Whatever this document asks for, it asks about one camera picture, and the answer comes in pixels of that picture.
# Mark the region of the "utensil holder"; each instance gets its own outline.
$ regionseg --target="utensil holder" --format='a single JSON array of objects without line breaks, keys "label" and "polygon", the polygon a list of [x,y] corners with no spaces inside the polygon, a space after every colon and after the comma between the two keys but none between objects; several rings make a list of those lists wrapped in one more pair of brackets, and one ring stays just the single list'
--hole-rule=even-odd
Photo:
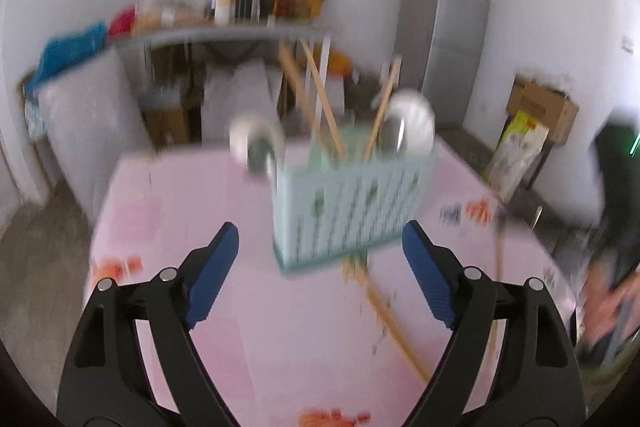
[{"label": "utensil holder", "polygon": [[347,162],[331,163],[312,145],[308,166],[278,165],[273,249],[284,272],[388,243],[412,219],[436,148],[426,154],[374,154],[358,162],[368,135],[368,130],[340,130]]}]

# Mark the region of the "table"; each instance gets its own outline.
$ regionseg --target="table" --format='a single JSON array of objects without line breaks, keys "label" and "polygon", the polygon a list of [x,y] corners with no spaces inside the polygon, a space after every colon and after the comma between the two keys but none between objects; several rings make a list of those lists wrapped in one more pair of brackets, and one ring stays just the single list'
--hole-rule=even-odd
[{"label": "table", "polygon": [[[434,243],[466,265],[495,277],[494,227],[465,213],[490,190],[443,142],[416,218]],[[287,162],[304,162],[306,146],[287,149]],[[460,222],[455,208],[460,204]],[[342,279],[341,263],[283,277],[272,245],[270,189],[248,178],[222,150],[185,148],[121,159],[111,180],[91,247],[94,266],[139,255],[142,271],[122,283],[151,279],[178,266],[233,222],[240,249],[209,318],[191,332],[202,362],[242,426],[294,427],[307,409],[370,415],[371,426],[402,425],[424,390],[394,343],[376,323],[362,288]],[[544,279],[562,318],[575,300],[551,258],[526,227],[509,227],[503,280]],[[431,370],[450,331],[431,315],[399,240],[369,252],[370,277],[387,299],[410,344]],[[85,297],[92,291],[87,284]],[[159,403],[175,408],[146,323],[140,343]],[[467,405],[481,405],[495,370],[488,353]]]}]

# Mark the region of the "wooden stick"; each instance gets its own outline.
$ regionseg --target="wooden stick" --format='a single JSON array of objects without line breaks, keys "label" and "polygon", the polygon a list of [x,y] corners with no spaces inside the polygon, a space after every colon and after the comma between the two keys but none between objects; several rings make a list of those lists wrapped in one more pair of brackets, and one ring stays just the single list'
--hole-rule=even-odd
[{"label": "wooden stick", "polygon": [[411,349],[409,342],[404,337],[404,334],[402,334],[402,330],[398,326],[398,323],[396,323],[396,320],[391,311],[389,311],[389,309],[385,306],[384,301],[382,300],[378,292],[376,292],[376,289],[373,287],[367,271],[358,261],[355,261],[354,263],[354,270],[356,281],[361,286],[364,286],[367,302],[369,303],[375,314],[378,316],[380,322],[382,323],[382,327],[385,328],[386,331],[388,331],[389,336],[391,336],[391,339],[394,341],[394,344],[396,344],[396,346],[400,350],[400,353],[407,361],[409,366],[413,369],[415,374],[420,378],[422,383],[424,385],[428,385],[433,375],[422,365],[420,359]]},{"label": "wooden stick", "polygon": [[[504,271],[504,235],[506,231],[506,216],[503,210],[498,208],[496,211],[496,229],[495,229],[495,280],[498,282],[502,279]],[[489,356],[493,357],[495,347],[498,343],[498,323],[493,322],[491,325],[491,333],[489,334],[488,351]]]},{"label": "wooden stick", "polygon": [[[296,99],[300,100],[300,107],[302,108],[302,113],[305,115],[306,121],[309,124],[309,129],[313,130],[314,128],[314,110],[313,106],[308,99],[305,86],[302,83],[300,70],[298,69],[298,65],[296,64],[295,59],[291,53],[291,50],[287,48],[282,42],[280,43],[278,50],[278,58],[280,59],[280,64],[282,65],[282,69],[284,70],[287,81],[291,85],[291,89],[293,89],[296,94]],[[318,139],[318,143],[322,146],[322,148],[326,151],[329,157],[332,156],[332,150],[327,145],[327,143],[322,139],[320,133],[316,135]]]},{"label": "wooden stick", "polygon": [[320,103],[322,104],[322,110],[324,110],[326,121],[329,124],[331,137],[334,139],[335,150],[337,150],[338,152],[338,157],[340,159],[344,159],[346,156],[346,153],[344,152],[344,144],[340,139],[340,131],[338,131],[338,126],[335,123],[334,112],[331,110],[329,99],[327,98],[326,91],[324,90],[324,86],[322,85],[322,78],[320,78],[320,73],[318,71],[318,68],[316,68],[314,54],[311,52],[309,46],[305,41],[300,42],[302,43],[302,49],[305,51],[306,63],[311,68],[311,76],[313,77],[314,83],[316,84],[316,91],[318,92],[318,96],[320,97]]},{"label": "wooden stick", "polygon": [[355,270],[355,261],[351,255],[342,260],[342,280],[345,284],[349,282],[351,273]]},{"label": "wooden stick", "polygon": [[382,121],[385,118],[386,106],[389,104],[389,99],[391,98],[391,90],[394,87],[394,82],[396,81],[399,70],[400,61],[395,60],[394,65],[391,68],[389,78],[386,80],[386,84],[382,94],[382,100],[380,100],[380,107],[378,108],[378,114],[376,115],[376,119],[373,122],[373,128],[371,129],[369,141],[367,142],[367,148],[364,152],[364,161],[368,160],[371,156],[371,153],[373,152],[373,146],[376,144],[376,140],[378,139],[378,133],[380,132]]}]

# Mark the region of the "metal screw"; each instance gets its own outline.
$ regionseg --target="metal screw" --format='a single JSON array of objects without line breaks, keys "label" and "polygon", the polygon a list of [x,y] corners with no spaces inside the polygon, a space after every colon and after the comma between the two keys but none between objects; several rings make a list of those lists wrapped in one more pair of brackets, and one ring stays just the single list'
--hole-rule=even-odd
[{"label": "metal screw", "polygon": [[472,281],[477,281],[482,277],[482,272],[475,266],[469,266],[465,268],[465,277]]},{"label": "metal screw", "polygon": [[108,277],[105,277],[104,279],[100,279],[98,281],[98,290],[100,290],[101,292],[107,291],[109,288],[111,288],[111,284],[113,284],[111,282],[111,279],[109,279]]},{"label": "metal screw", "polygon": [[160,280],[167,282],[172,281],[178,275],[178,270],[175,268],[165,268],[160,272]]},{"label": "metal screw", "polygon": [[543,283],[537,277],[532,277],[529,279],[529,287],[536,292],[542,291],[545,288],[545,283]]}]

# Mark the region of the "refrigerator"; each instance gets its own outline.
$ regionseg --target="refrigerator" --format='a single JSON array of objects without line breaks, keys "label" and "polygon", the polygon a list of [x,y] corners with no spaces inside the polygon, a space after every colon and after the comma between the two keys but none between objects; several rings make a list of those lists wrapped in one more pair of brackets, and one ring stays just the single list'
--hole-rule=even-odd
[{"label": "refrigerator", "polygon": [[400,87],[420,90],[438,126],[462,126],[473,90],[490,0],[401,0],[394,52]]}]

